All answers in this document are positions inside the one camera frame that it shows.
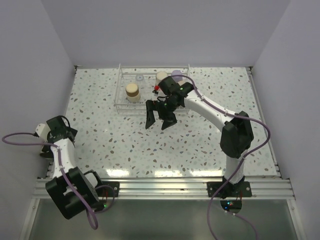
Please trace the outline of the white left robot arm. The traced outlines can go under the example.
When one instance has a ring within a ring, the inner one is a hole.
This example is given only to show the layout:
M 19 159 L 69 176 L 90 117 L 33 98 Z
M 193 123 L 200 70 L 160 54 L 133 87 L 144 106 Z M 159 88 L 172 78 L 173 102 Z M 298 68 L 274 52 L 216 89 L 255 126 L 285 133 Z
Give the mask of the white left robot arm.
M 75 162 L 75 137 L 77 130 L 68 119 L 58 115 L 46 121 L 49 130 L 45 135 L 47 144 L 42 148 L 46 157 L 53 160 L 52 180 L 45 189 L 66 219 L 71 219 L 89 206 L 99 203 L 104 184 L 93 170 L 83 173 Z

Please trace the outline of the steel cup brown band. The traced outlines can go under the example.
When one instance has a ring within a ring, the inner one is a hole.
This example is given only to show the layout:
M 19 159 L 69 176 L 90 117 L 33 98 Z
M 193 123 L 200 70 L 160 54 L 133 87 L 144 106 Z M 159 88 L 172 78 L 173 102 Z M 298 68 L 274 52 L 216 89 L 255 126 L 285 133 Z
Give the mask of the steel cup brown band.
M 157 72 L 155 76 L 155 85 L 158 86 L 159 83 L 167 77 L 168 77 L 168 74 L 165 71 Z

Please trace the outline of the lavender plastic cup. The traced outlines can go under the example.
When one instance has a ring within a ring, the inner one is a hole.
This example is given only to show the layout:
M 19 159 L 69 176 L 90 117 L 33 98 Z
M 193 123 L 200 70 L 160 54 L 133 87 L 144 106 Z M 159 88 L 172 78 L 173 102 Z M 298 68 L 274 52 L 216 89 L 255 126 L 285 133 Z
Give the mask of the lavender plastic cup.
M 180 70 L 173 70 L 172 73 L 171 73 L 171 77 L 172 79 L 175 81 L 175 82 L 180 82 L 183 80 L 183 77 L 182 77 L 183 73 L 180 71 Z

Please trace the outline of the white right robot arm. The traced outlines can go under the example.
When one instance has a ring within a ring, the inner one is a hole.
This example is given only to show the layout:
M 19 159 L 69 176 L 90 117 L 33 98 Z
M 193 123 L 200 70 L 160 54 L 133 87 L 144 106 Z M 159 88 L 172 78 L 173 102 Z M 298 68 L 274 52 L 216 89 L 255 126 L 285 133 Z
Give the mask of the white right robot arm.
M 145 127 L 151 127 L 156 119 L 154 113 L 162 120 L 162 130 L 178 121 L 175 110 L 179 107 L 192 110 L 212 123 L 221 133 L 220 148 L 226 156 L 223 192 L 227 196 L 235 196 L 240 190 L 240 182 L 244 180 L 244 164 L 241 162 L 254 139 L 252 125 L 246 112 L 229 111 L 206 98 L 197 89 L 193 81 L 178 84 L 168 76 L 159 83 L 164 96 L 157 100 L 147 100 Z

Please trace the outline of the clear glass cup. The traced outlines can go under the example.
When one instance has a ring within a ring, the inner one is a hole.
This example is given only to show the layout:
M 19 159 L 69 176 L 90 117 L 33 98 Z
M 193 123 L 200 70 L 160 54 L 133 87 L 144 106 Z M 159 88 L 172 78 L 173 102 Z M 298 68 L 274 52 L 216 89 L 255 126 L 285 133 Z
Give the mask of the clear glass cup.
M 145 77 L 143 74 L 137 74 L 135 76 L 135 81 L 136 81 L 136 84 L 138 85 L 139 89 L 142 90 L 145 88 L 146 86 L 146 81 L 145 81 Z

